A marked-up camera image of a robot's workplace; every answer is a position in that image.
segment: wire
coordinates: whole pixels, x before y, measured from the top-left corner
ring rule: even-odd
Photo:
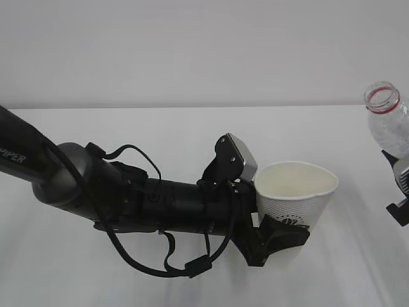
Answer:
[[[128,149],[128,148],[132,148],[132,149],[136,150],[137,152],[139,152],[141,155],[143,155],[143,157],[146,160],[148,160],[148,162],[153,166],[153,168],[155,168],[156,172],[158,173],[159,182],[162,181],[162,174],[160,173],[160,170],[158,169],[158,167],[155,165],[155,163],[153,163],[153,161],[148,157],[148,155],[146,153],[144,153],[140,148],[136,147],[135,145],[131,145],[131,144],[123,145],[123,146],[119,147],[117,150],[115,150],[113,153],[106,154],[104,156],[104,159],[105,160],[113,160],[113,159],[119,157],[120,154],[122,154],[122,152],[125,149]]]
[[[210,256],[210,240],[209,240],[209,234],[207,232],[207,228],[204,229],[204,242],[206,243],[207,255]]]
[[[141,271],[143,273],[149,274],[149,275],[153,275],[153,276],[156,276],[156,277],[163,277],[163,278],[179,277],[180,274],[176,273],[176,272],[160,271],[160,270],[155,270],[155,269],[151,269],[149,267],[146,267],[143,264],[140,264],[139,262],[134,260],[127,253],[125,248],[122,246],[120,240],[116,236],[116,234],[115,234],[114,230],[112,229],[111,225],[106,220],[103,212],[97,206],[98,200],[94,197],[93,193],[89,189],[87,183],[85,183],[83,177],[78,172],[77,168],[72,164],[71,160],[61,151],[61,149],[59,149],[58,146],[55,145],[51,140],[49,140],[48,138],[45,137],[44,141],[45,141],[45,145],[61,161],[61,163],[67,168],[67,170],[74,177],[74,179],[77,182],[77,184],[79,185],[79,187],[84,191],[85,195],[90,200],[91,205],[93,206],[99,220],[101,221],[102,225],[105,228],[105,231],[108,234],[108,237],[110,238],[112,244],[114,245],[115,249],[120,254],[120,256],[122,257],[122,259],[124,259],[124,261],[127,264],[129,264],[131,267],[133,267],[133,268],[135,268],[138,271]]]
[[[91,189],[88,187],[87,183],[84,181],[82,175],[79,173],[77,168],[74,166],[74,164],[71,162],[71,160],[65,155],[65,153],[57,146],[55,145],[50,139],[46,138],[44,136],[44,143],[45,146],[61,161],[61,163],[65,166],[65,168],[70,172],[70,174],[73,176],[74,180],[77,182],[79,187],[83,190],[84,194],[86,197],[89,199],[93,209],[95,210],[96,215],[98,216],[100,222],[102,223],[102,226],[105,228],[105,231],[108,234],[108,237],[110,238],[112,244],[114,245],[116,251],[120,254],[122,259],[129,264],[131,267],[137,269],[138,271],[141,271],[145,274],[149,274],[152,276],[156,277],[161,277],[161,278],[175,278],[175,277],[180,277],[180,276],[189,276],[189,271],[184,269],[184,270],[179,270],[179,269],[171,269],[170,271],[161,271],[161,270],[156,270],[152,269],[150,267],[147,267],[143,264],[140,264],[136,260],[134,260],[125,250],[123,247],[122,243],[120,242],[119,238],[116,236],[114,230],[112,229],[112,226],[109,224],[108,220],[105,218],[104,213],[102,210],[99,208],[97,205],[99,201],[97,198],[93,195]],[[161,174],[159,169],[156,167],[156,165],[151,161],[151,159],[144,153],[142,150],[138,149],[138,147],[133,146],[133,145],[124,145],[118,150],[116,150],[114,153],[107,155],[108,159],[112,158],[115,159],[124,149],[126,148],[133,148],[136,149],[138,152],[140,152],[147,160],[152,164],[152,166],[156,169],[156,171],[159,174],[159,179],[161,179]],[[228,230],[226,232],[226,235],[224,237],[224,240],[222,241],[222,244],[219,246],[219,248],[214,252],[212,256],[210,256],[209,260],[211,262],[214,262],[225,250],[226,246],[229,243],[229,240],[233,234],[233,228],[235,225],[235,206],[233,205],[233,191],[230,188],[230,205],[231,205],[231,218],[229,221],[229,226]],[[206,249],[208,251],[208,254],[210,254],[210,241],[208,240],[208,235],[206,237]],[[169,251],[167,259],[170,257],[171,254],[173,254],[174,248],[172,251]]]
[[[229,241],[233,235],[233,229],[235,227],[235,206],[233,205],[233,191],[230,188],[230,204],[231,204],[231,215],[230,215],[230,222],[228,226],[228,230],[226,232],[226,235],[224,236],[224,239],[222,241],[222,244],[219,246],[219,248],[214,252],[212,256],[210,256],[210,261],[214,262],[220,255],[223,253],[223,251],[226,249],[227,245],[229,244]]]

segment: bottle opening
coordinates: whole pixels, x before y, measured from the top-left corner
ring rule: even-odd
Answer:
[[[391,112],[397,107],[399,101],[398,90],[389,82],[374,83],[365,91],[366,107],[376,114]]]

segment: white paper cup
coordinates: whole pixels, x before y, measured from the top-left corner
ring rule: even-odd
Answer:
[[[311,230],[337,189],[338,178],[317,165],[286,161],[262,169],[254,185],[259,222],[268,214]]]

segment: black robotic arm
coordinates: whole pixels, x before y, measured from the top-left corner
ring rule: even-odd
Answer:
[[[159,179],[120,162],[108,162],[127,148],[142,153],[159,173]],[[107,232],[121,257],[132,267],[158,277],[193,277],[212,267],[229,240],[248,265],[263,266],[272,253],[303,245],[309,232],[265,215],[260,226],[252,223],[257,212],[252,178],[257,164],[246,145],[228,133],[215,145],[216,157],[196,184],[162,180],[160,171],[138,147],[125,145],[112,154],[89,143],[56,146],[32,125],[0,106],[0,171],[30,181],[38,200],[85,217],[94,228]],[[165,271],[145,267],[132,259],[117,233],[156,232],[169,240]],[[174,251],[167,231],[223,235],[212,255],[171,267]]]

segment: clear plastic bottle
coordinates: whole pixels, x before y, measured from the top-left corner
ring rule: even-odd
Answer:
[[[409,103],[389,82],[377,82],[365,91],[369,129],[375,141],[391,155],[409,154]]]

